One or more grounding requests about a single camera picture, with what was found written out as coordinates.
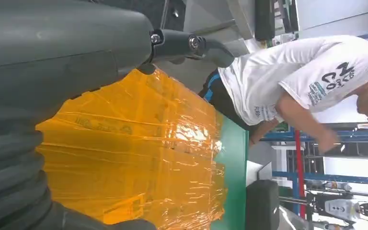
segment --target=man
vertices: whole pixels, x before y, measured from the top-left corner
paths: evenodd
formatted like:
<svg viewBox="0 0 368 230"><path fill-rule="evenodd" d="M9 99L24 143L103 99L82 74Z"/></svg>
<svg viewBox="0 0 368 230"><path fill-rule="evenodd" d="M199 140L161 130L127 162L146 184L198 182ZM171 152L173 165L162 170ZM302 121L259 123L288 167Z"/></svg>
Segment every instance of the man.
<svg viewBox="0 0 368 230"><path fill-rule="evenodd" d="M238 57L211 73L199 95L249 130L251 144L285 120L315 138L324 153L338 137L311 113L354 94L358 112L368 116L368 41L343 35L301 39Z"/></svg>

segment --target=man's arm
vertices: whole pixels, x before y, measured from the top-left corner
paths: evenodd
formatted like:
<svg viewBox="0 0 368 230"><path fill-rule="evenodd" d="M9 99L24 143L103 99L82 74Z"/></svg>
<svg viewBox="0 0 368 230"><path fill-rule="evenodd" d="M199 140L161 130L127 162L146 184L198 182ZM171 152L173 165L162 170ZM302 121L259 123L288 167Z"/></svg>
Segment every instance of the man's arm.
<svg viewBox="0 0 368 230"><path fill-rule="evenodd" d="M284 92L277 101L276 110L288 124L315 138L321 153L331 150L334 143L339 141L335 132L315 120L311 112L304 109L288 92Z"/></svg>
<svg viewBox="0 0 368 230"><path fill-rule="evenodd" d="M268 131L272 130L278 125L276 119L270 121L262 121L258 124L257 129L251 134L249 141L250 145L256 144Z"/></svg>

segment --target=blue steel beam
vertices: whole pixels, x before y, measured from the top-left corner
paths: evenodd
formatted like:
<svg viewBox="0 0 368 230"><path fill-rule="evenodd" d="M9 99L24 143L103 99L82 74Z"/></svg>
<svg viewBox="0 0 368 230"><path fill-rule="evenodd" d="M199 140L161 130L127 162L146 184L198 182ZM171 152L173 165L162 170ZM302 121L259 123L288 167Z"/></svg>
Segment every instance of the blue steel beam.
<svg viewBox="0 0 368 230"><path fill-rule="evenodd" d="M297 176L297 173L273 171L273 176L293 178L294 176ZM346 183L368 184L368 177L305 173L304 178L310 179L310 180L320 180L320 181L338 181L338 182L346 182Z"/></svg>
<svg viewBox="0 0 368 230"><path fill-rule="evenodd" d="M341 142L368 142L368 131L337 131ZM301 141L314 141L305 133L300 134ZM267 133L262 141L294 141L293 132L271 132Z"/></svg>

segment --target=plastic film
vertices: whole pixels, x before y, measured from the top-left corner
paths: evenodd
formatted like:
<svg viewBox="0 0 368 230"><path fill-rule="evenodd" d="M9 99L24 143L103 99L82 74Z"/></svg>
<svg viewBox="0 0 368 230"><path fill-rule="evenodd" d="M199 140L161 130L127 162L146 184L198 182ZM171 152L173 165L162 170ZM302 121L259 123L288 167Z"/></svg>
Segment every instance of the plastic film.
<svg viewBox="0 0 368 230"><path fill-rule="evenodd" d="M53 199L106 224L209 229L223 213L223 117L157 70L64 103L38 125Z"/></svg>

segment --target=white t-shirt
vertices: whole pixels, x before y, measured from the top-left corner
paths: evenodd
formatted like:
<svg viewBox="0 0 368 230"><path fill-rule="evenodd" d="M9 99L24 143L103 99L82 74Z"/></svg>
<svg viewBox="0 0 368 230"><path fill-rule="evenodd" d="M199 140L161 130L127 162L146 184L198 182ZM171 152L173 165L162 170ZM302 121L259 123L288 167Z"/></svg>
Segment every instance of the white t-shirt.
<svg viewBox="0 0 368 230"><path fill-rule="evenodd" d="M368 41L347 35L301 39L238 57L218 71L245 123L282 121L275 105L284 90L320 112L368 82Z"/></svg>

